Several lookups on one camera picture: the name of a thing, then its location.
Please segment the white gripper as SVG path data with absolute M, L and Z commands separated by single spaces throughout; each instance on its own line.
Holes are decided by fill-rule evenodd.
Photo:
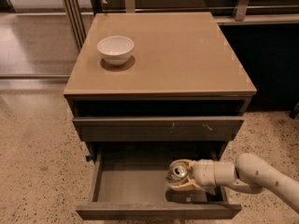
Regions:
M 167 180 L 166 186 L 169 189 L 174 191 L 189 191 L 198 188 L 216 187 L 214 161 L 180 159 L 172 161 L 170 167 L 175 167 L 176 165 L 186 166 L 190 169 L 191 176 L 179 182 Z

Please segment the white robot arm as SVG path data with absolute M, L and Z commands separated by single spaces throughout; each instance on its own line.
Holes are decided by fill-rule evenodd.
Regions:
M 299 182 L 251 153 L 238 155 L 235 162 L 173 161 L 166 184 L 174 191 L 200 189 L 210 192 L 216 187 L 226 187 L 236 192 L 258 194 L 268 189 L 299 213 Z

